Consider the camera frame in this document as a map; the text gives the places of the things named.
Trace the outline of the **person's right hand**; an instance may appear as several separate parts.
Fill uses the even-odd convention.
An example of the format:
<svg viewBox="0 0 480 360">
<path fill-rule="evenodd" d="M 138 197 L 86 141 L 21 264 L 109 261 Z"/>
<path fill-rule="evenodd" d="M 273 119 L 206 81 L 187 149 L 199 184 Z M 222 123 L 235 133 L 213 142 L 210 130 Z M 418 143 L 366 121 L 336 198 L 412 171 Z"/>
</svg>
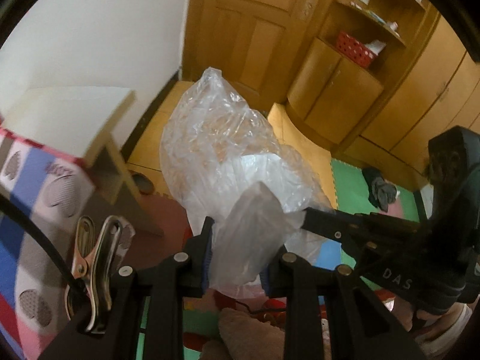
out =
<svg viewBox="0 0 480 360">
<path fill-rule="evenodd" d="M 392 314 L 411 334 L 427 359 L 443 359 L 467 326 L 476 303 L 455 303 L 445 314 L 433 315 L 415 310 L 412 304 L 396 297 Z"/>
</svg>

